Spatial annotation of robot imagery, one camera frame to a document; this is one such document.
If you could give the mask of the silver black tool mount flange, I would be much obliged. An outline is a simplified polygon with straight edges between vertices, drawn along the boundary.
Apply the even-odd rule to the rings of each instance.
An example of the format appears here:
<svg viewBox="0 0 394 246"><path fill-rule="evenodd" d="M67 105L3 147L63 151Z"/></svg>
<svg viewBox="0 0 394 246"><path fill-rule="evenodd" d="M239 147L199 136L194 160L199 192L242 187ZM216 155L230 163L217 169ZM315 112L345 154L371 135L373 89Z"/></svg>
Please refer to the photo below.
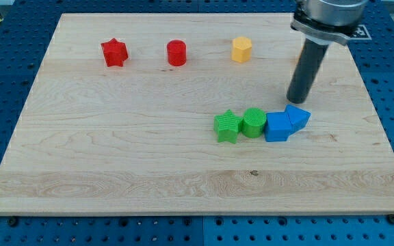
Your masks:
<svg viewBox="0 0 394 246"><path fill-rule="evenodd" d="M325 24L313 20L303 10L297 9L293 14L291 28L304 33L307 39L319 45L336 42L345 46L356 29L356 21L342 26Z"/></svg>

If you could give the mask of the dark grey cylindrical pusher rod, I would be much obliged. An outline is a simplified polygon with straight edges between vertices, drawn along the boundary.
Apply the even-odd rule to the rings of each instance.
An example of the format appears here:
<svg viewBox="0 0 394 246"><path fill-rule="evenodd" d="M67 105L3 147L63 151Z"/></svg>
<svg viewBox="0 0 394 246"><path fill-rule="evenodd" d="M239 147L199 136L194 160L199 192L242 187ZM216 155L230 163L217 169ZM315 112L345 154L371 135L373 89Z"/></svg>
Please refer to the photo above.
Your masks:
<svg viewBox="0 0 394 246"><path fill-rule="evenodd" d="M287 90L287 99L295 104L303 103L313 86L329 45L321 45L306 39Z"/></svg>

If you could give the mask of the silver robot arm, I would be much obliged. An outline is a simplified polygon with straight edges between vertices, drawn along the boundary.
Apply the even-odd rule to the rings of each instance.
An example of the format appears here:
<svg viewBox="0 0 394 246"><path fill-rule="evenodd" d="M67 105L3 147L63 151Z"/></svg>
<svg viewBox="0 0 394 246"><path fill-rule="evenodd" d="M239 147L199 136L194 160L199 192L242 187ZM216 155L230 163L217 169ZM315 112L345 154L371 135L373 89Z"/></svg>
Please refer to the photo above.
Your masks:
<svg viewBox="0 0 394 246"><path fill-rule="evenodd" d="M298 0L291 28L305 41L295 67L287 99L303 103L332 43L345 46L363 18L367 0Z"/></svg>

